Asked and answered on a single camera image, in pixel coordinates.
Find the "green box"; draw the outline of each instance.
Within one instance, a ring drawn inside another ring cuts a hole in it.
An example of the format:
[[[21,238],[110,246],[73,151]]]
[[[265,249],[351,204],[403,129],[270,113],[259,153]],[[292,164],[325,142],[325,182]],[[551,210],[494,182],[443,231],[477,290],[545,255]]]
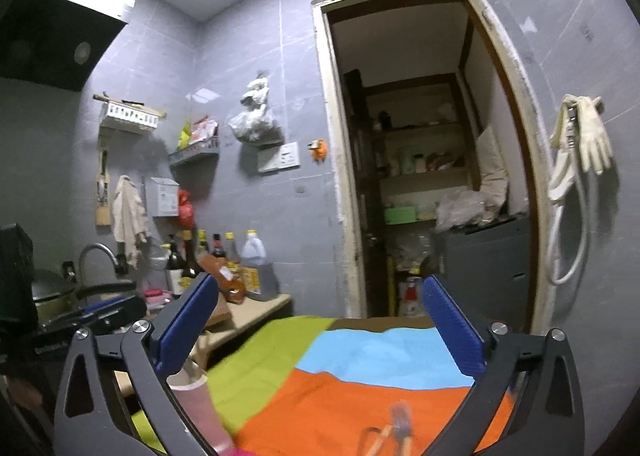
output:
[[[387,225],[400,225],[402,223],[415,223],[415,207],[392,207],[385,209],[385,223]]]

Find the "towel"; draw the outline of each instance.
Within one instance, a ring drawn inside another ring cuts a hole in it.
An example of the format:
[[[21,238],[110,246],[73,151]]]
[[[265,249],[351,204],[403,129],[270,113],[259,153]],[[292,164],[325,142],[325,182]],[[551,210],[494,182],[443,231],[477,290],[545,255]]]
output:
[[[146,210],[136,186],[129,176],[120,176],[113,201],[113,235],[116,241],[124,243],[127,262],[138,267],[140,244],[146,243],[149,230],[146,226]]]

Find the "door frame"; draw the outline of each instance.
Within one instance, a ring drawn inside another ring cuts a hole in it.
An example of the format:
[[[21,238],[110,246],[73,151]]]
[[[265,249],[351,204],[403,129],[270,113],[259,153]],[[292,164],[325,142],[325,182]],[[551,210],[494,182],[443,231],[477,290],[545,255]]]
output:
[[[344,290],[346,315],[348,317],[366,317],[366,299],[364,295],[364,266],[362,262],[362,239],[360,237],[359,216],[354,178],[351,166],[351,151],[346,127],[346,115],[343,106],[343,93],[340,86],[339,71],[335,56],[330,27],[331,12],[343,9],[343,13],[364,15],[399,6],[392,0],[378,0],[378,10],[372,9],[375,0],[317,0],[312,3],[314,27],[316,30],[316,48],[324,90],[326,115],[329,127],[332,167],[335,173],[335,190],[338,207],[338,221],[342,226],[342,269],[346,288]],[[429,1],[413,5],[427,4]],[[522,150],[529,192],[531,218],[531,267],[529,311],[527,327],[535,334],[545,334],[551,321],[551,310],[555,297],[546,281],[544,252],[548,240],[549,208],[546,200],[549,164],[548,147],[540,119],[538,102],[522,59],[518,55],[508,33],[496,16],[487,0],[456,0],[463,4],[476,30],[489,49],[494,67],[502,88],[509,101],[518,141]],[[432,3],[450,2],[434,0]],[[355,5],[362,5],[358,10]]]

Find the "blue cloth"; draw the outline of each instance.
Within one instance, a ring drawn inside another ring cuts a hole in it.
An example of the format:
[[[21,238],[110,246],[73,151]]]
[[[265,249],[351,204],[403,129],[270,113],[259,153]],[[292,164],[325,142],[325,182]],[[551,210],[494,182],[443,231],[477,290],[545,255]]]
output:
[[[343,382],[401,389],[468,388],[436,328],[322,332],[296,365],[307,373],[331,373]]]

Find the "wooden shelf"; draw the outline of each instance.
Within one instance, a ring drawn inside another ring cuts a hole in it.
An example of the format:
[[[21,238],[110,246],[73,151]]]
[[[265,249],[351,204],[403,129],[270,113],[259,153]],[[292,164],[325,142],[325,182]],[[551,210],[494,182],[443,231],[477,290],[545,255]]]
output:
[[[417,172],[401,174],[391,178],[380,179],[380,190],[383,197],[392,194],[408,194],[411,192],[428,192],[449,187],[467,185],[468,169],[453,167],[442,171]]]
[[[413,174],[401,174],[400,176],[390,176],[389,178],[380,178],[380,183],[392,184],[393,182],[411,182],[411,181],[428,181],[441,179],[445,176],[453,176],[466,174],[466,167],[452,167],[441,171],[414,172]]]
[[[387,227],[399,227],[401,225],[416,225],[418,223],[434,224],[435,222],[436,222],[436,216],[434,214],[433,218],[429,218],[428,220],[415,220],[415,221],[411,221],[411,222],[407,222],[407,223],[387,223],[386,226]]]
[[[424,125],[424,126],[415,126],[414,128],[401,128],[401,129],[391,129],[390,131],[381,131],[378,134],[374,135],[375,140],[385,140],[385,139],[399,139],[406,138],[408,136],[416,136],[423,134],[425,132],[431,131],[439,131],[439,132],[448,132],[448,131],[462,131],[460,127],[460,122],[447,122],[446,124],[433,124],[433,125]]]

